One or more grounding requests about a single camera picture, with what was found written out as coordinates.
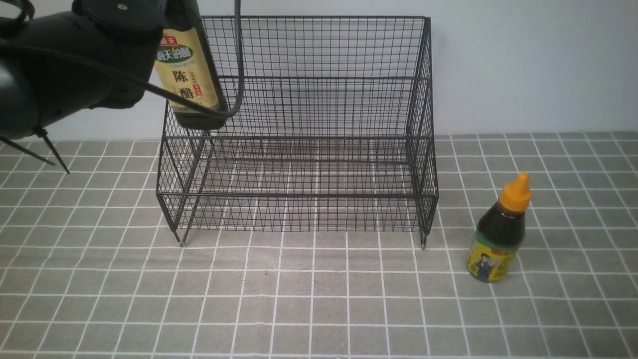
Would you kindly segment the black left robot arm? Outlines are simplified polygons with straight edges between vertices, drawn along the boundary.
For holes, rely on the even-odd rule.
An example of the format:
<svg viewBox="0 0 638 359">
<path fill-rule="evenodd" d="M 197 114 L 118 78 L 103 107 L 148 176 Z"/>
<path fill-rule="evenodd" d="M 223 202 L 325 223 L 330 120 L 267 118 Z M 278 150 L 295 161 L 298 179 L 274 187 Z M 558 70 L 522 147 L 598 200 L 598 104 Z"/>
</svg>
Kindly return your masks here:
<svg viewBox="0 0 638 359">
<path fill-rule="evenodd" d="M 75 0 L 71 10 L 34 18 L 16 0 L 17 18 L 1 19 L 1 136 L 29 137 L 85 109 L 128 109 L 145 91 L 70 54 L 148 83 L 162 32 L 190 30 L 200 20 L 195 0 Z"/>
</svg>

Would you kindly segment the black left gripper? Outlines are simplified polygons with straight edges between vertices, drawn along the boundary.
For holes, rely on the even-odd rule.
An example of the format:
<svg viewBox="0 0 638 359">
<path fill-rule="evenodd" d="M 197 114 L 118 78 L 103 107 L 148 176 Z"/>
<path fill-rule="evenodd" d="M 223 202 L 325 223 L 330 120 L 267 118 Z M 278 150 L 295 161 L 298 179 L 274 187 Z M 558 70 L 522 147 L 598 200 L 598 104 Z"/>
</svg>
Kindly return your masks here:
<svg viewBox="0 0 638 359">
<path fill-rule="evenodd" d="M 195 0 L 74 0 L 71 8 L 114 33 L 187 31 L 200 22 Z"/>
</svg>

